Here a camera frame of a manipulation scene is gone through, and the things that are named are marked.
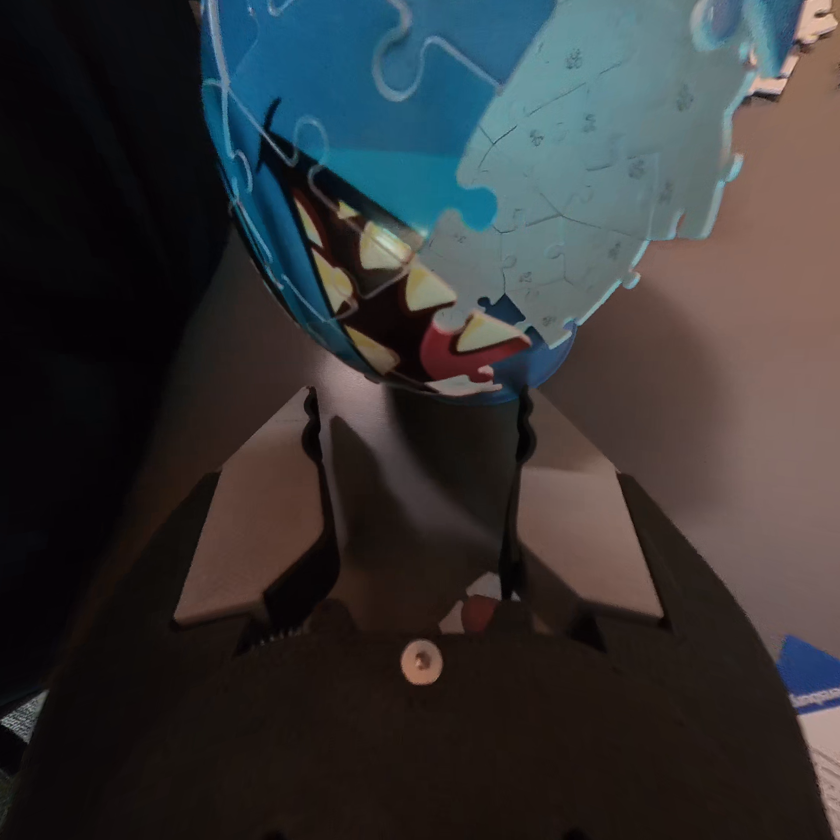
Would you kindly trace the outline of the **white puzzle piece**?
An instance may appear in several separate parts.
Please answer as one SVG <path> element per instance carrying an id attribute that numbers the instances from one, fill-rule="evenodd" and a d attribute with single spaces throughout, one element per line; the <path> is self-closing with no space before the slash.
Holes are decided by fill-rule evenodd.
<path id="1" fill-rule="evenodd" d="M 838 27 L 833 1 L 803 1 L 793 44 L 807 47 L 832 34 Z"/>
<path id="2" fill-rule="evenodd" d="M 799 59 L 800 57 L 797 55 L 789 56 L 789 59 L 782 66 L 781 75 L 778 77 L 756 76 L 752 81 L 747 97 L 778 99 L 789 83 Z"/>

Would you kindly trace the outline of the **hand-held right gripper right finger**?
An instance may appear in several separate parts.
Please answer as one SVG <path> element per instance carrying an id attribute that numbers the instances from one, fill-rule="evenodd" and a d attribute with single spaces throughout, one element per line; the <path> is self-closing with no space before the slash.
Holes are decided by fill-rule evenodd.
<path id="1" fill-rule="evenodd" d="M 538 628 L 572 634 L 597 617 L 665 618 L 618 471 L 542 393 L 526 390 L 499 573 Z"/>

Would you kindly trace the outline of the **blue round ball stand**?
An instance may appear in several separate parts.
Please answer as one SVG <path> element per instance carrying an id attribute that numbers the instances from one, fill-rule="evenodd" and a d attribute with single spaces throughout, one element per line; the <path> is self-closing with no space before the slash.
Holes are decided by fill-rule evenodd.
<path id="1" fill-rule="evenodd" d="M 526 336 L 531 345 L 494 365 L 495 382 L 515 395 L 526 386 L 530 389 L 539 387 L 568 357 L 576 332 L 573 324 L 570 336 L 557 346 L 550 347 L 534 327 L 528 327 Z"/>

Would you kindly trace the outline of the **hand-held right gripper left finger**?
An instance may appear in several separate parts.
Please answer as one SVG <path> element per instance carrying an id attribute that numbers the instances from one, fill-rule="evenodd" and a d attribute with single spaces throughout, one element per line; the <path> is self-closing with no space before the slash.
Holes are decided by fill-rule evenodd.
<path id="1" fill-rule="evenodd" d="M 301 627 L 340 572 L 318 394 L 301 388 L 223 464 L 173 618 Z"/>

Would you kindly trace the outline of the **cartoon puzzle box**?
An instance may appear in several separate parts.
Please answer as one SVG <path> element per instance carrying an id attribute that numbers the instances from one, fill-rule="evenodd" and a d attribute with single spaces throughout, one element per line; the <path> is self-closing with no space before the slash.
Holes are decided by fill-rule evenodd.
<path id="1" fill-rule="evenodd" d="M 806 641 L 786 635 L 776 668 L 797 715 L 839 706 L 839 659 Z"/>

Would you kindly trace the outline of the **folded instruction leaflet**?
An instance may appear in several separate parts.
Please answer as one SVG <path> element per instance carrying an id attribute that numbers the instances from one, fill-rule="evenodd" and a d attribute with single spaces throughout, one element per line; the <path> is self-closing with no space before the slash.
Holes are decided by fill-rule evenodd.
<path id="1" fill-rule="evenodd" d="M 839 707 L 799 716 L 802 734 L 815 770 L 826 818 L 839 838 Z"/>

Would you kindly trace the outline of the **blue puzzle ball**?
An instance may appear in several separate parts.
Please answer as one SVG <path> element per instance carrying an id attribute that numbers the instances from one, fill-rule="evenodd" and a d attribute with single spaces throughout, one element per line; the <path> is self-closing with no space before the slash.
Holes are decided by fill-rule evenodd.
<path id="1" fill-rule="evenodd" d="M 519 394 L 654 242 L 706 238 L 802 2 L 200 2 L 206 125 L 281 306 L 373 382 Z"/>

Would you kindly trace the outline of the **person's dark clothing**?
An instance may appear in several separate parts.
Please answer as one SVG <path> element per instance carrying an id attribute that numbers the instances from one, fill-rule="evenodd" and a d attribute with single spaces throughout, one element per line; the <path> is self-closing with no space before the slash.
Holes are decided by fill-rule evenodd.
<path id="1" fill-rule="evenodd" d="M 190 2 L 1 2 L 1 692 L 35 693 L 228 239 Z"/>

